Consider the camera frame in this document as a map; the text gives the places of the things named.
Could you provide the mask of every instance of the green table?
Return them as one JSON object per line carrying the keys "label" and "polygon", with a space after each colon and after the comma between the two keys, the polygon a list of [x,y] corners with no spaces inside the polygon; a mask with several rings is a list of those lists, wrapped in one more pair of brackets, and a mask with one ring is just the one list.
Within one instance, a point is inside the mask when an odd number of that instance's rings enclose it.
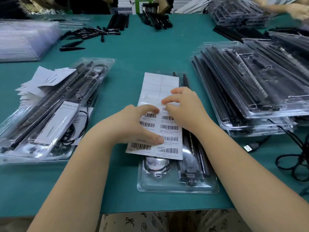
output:
{"label": "green table", "polygon": [[[284,21],[280,18],[275,21],[287,23],[286,18],[283,18]],[[109,20],[110,16],[94,16],[91,25],[107,26]],[[172,29],[156,31],[142,24],[138,16],[132,16],[129,28],[121,36],[106,36],[105,43],[101,43],[100,38],[89,39],[82,44],[86,50],[61,53],[57,46],[64,44],[63,41],[53,47],[40,62],[0,64],[0,120],[3,121],[18,108],[19,97],[14,89],[28,81],[38,66],[52,70],[68,67],[81,57],[116,59],[99,94],[90,126],[126,105],[137,105],[144,72],[157,71],[162,74],[185,72],[192,89],[201,98],[209,115],[215,119],[210,101],[191,66],[190,56],[203,42],[226,39],[212,31],[214,23],[208,15],[171,15],[170,20],[174,24]],[[304,132],[297,134],[303,138]],[[237,141],[245,144],[252,140]],[[101,213],[233,207],[221,184],[217,195],[139,192],[136,184],[141,156],[126,154],[125,149],[126,145],[117,145],[113,149]],[[253,156],[293,190],[300,192],[305,185],[296,182],[289,172],[279,171],[274,164],[276,156],[291,152],[299,150],[288,136],[278,135],[272,137]],[[0,217],[35,215],[64,167],[64,164],[1,166]]]}

